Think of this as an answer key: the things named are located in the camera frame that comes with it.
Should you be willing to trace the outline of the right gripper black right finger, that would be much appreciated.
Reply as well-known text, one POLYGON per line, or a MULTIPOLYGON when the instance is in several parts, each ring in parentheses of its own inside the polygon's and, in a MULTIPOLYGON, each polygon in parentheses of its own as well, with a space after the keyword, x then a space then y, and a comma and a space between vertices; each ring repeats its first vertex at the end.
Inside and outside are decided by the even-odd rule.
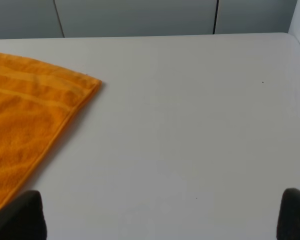
POLYGON ((287 188, 282 194, 276 238, 300 240, 300 190, 297 188, 287 188))

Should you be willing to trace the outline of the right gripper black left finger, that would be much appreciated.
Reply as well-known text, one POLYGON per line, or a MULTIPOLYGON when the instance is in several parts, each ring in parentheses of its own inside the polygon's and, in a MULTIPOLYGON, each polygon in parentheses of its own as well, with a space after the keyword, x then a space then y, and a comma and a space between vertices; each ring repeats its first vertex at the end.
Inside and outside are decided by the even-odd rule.
POLYGON ((0 240, 46 240, 47 235, 39 191, 28 190, 0 209, 0 240))

